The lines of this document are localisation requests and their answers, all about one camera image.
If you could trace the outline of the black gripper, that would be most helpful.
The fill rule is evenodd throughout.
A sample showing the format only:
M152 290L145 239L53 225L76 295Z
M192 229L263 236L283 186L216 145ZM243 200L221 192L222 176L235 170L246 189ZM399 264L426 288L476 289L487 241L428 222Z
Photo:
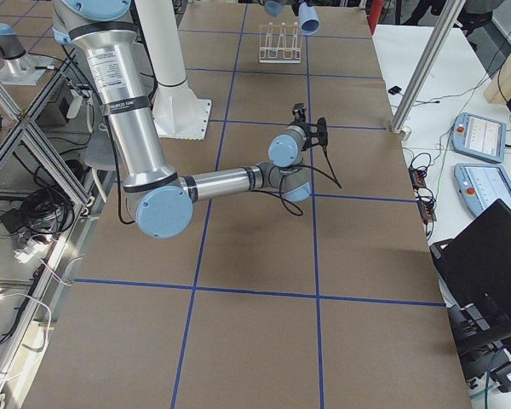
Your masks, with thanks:
M294 117L292 124L301 126L306 123L306 108L303 102L296 103L292 107L292 115Z

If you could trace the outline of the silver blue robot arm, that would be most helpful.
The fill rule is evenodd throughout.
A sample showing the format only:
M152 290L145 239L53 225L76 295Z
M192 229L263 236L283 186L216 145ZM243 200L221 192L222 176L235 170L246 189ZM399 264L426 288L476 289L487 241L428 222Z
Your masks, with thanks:
M164 136L204 136L211 103L190 89L169 1L56 1L56 37L82 51L102 114L126 169L126 205L138 228L158 239L181 233L200 200L275 188L284 203L311 192L302 154L309 125L298 118L276 136L266 162L180 176L164 156Z
M299 2L296 0L262 0L261 4L267 14L272 17L278 17L286 6L295 8Z

